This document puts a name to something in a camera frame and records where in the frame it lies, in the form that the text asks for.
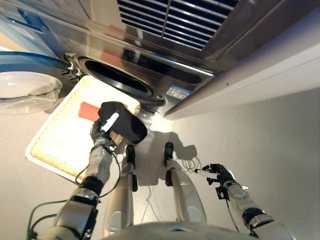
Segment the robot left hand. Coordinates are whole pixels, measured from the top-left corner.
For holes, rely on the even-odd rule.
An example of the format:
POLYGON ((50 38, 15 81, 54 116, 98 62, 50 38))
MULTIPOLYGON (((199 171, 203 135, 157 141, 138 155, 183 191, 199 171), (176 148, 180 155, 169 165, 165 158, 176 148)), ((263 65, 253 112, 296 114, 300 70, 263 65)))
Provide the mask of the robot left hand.
POLYGON ((114 151, 118 147, 116 142, 111 137, 111 128, 113 127, 119 116, 120 115, 117 112, 115 112, 107 120, 102 120, 101 118, 98 118, 93 123, 90 129, 90 136, 95 145, 97 145, 99 141, 105 141, 105 143, 98 144, 105 145, 112 151, 114 151))

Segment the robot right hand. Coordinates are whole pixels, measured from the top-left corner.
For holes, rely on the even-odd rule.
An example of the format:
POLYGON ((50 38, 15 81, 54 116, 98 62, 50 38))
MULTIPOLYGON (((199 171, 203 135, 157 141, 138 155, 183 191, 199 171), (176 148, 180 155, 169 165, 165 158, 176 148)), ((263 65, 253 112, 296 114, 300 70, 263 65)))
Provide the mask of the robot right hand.
POLYGON ((205 165, 203 168, 196 168, 194 172, 197 175, 206 178, 207 183, 211 186, 213 183, 219 183, 223 186, 226 182, 234 182, 235 178, 228 169, 226 169, 222 164, 210 163, 205 165))

